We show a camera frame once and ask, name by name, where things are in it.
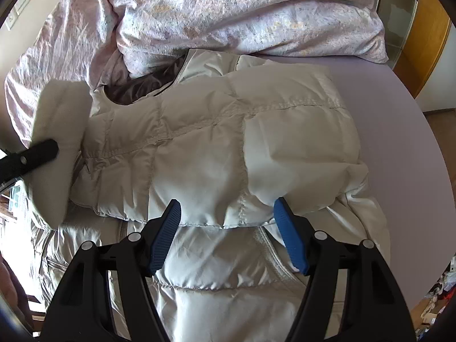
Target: white wall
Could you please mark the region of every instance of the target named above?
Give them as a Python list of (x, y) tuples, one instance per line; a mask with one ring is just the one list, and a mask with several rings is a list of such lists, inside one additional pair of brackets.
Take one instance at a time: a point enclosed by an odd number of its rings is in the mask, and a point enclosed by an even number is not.
[(19, 138), (6, 110), (5, 78), (19, 57), (34, 44), (44, 21), (59, 0), (31, 0), (11, 31), (0, 28), (0, 146), (17, 149)]
[(442, 55), (416, 101), (422, 111), (456, 108), (455, 26), (451, 26)]

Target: wall outlet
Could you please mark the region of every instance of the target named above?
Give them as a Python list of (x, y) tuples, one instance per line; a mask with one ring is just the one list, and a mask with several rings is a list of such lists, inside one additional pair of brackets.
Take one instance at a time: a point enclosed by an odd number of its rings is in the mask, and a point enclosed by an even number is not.
[(8, 15), (8, 17), (5, 20), (6, 28), (9, 31), (11, 31), (11, 28), (13, 28), (13, 25), (14, 25), (14, 23), (16, 23), (16, 20), (17, 20), (17, 13), (16, 13), (16, 9), (13, 8), (10, 11), (10, 15)]

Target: puffer jacket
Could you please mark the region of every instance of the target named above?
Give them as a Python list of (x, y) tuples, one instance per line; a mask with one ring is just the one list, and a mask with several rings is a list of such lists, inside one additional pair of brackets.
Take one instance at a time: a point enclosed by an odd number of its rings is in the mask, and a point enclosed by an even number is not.
[[(34, 135), (67, 152), (26, 181), (34, 275), (46, 304), (82, 242), (118, 242), (173, 198), (181, 225), (164, 267), (148, 280), (172, 341), (285, 340), (307, 278), (274, 222), (280, 196), (315, 229), (348, 243), (368, 237), (389, 260), (386, 219), (369, 196), (354, 122), (326, 68), (190, 50), (158, 94), (119, 106), (96, 91), (88, 121), (84, 111), (74, 116), (68, 91), (56, 92), (40, 100)], [(84, 126), (61, 125), (72, 119)], [(68, 189), (53, 195), (64, 207), (59, 217), (40, 176), (70, 176), (83, 134), (83, 166), (67, 181), (72, 203)], [(128, 337), (116, 273), (109, 278), (116, 328)], [(327, 336), (337, 333), (345, 283), (340, 271)]]

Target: floor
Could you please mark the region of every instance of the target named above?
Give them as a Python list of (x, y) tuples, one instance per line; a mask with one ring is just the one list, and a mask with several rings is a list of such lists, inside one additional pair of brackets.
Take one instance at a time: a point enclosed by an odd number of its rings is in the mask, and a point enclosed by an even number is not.
[(439, 143), (456, 201), (456, 110), (426, 115)]

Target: blue gripper pad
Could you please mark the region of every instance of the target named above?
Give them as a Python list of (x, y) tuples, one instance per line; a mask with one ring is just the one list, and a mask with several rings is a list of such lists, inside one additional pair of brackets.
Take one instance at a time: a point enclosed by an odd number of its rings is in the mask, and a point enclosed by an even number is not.
[(150, 248), (149, 271), (152, 274), (163, 267), (180, 222), (181, 204), (175, 201)]
[(274, 202), (275, 222), (284, 240), (291, 263), (300, 273), (307, 274), (309, 263), (306, 258), (306, 245), (296, 231), (293, 221), (281, 199), (283, 198), (279, 198)]

